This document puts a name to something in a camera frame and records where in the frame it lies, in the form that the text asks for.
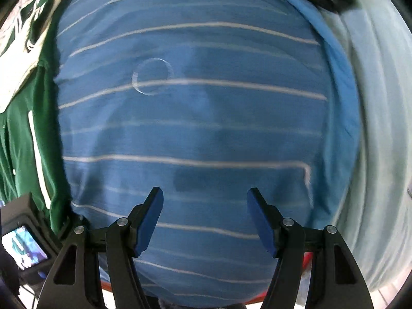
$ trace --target light green cloth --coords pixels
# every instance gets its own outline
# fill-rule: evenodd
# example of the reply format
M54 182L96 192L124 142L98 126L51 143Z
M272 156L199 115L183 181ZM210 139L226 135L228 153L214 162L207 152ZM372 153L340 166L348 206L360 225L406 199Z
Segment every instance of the light green cloth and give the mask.
M412 261L412 35L390 0L322 11L358 81L362 132L336 225L374 291Z

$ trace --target blue cloth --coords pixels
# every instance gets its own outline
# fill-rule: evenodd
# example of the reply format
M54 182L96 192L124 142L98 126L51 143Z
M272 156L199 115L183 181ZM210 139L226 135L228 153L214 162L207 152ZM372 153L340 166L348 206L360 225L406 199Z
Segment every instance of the blue cloth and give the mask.
M74 211L104 227L164 192L135 261L147 294L213 307L268 287L276 261L247 213L251 187L302 225L330 222L354 165L358 99L315 8L71 0L58 32Z

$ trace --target green garment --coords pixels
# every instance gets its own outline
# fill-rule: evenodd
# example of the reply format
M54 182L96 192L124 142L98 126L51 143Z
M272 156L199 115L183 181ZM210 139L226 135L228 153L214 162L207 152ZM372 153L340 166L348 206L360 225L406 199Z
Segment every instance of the green garment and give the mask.
M57 86L53 81L58 68L54 52L61 12L62 8L58 8L54 13L37 67L6 111L0 114L0 199L7 203L31 192L55 233L62 227L70 208L70 187L64 173L57 123ZM40 187L38 166L36 168L30 111L50 210Z

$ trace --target striped shirt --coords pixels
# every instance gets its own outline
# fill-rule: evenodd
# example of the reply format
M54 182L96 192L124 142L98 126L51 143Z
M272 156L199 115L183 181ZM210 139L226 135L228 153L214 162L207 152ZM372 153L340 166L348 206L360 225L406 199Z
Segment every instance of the striped shirt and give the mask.
M276 261L248 215L251 187L301 225L330 222L356 156L358 99L316 22L287 0L68 3L55 82L72 207L104 227L163 189L135 261L147 294L213 307L267 288Z

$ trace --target white piping on green fabric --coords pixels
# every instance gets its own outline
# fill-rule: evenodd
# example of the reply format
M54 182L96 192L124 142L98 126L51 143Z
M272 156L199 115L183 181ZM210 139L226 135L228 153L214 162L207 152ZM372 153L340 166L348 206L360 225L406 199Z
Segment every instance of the white piping on green fabric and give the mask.
M45 176L43 174L42 157L40 156L39 147L37 146L36 132L34 130L33 111L28 112L28 124L30 126L31 136L33 140L34 160L36 161L36 171L39 179L40 190L43 194L43 200L46 208L50 209L50 196L46 188Z

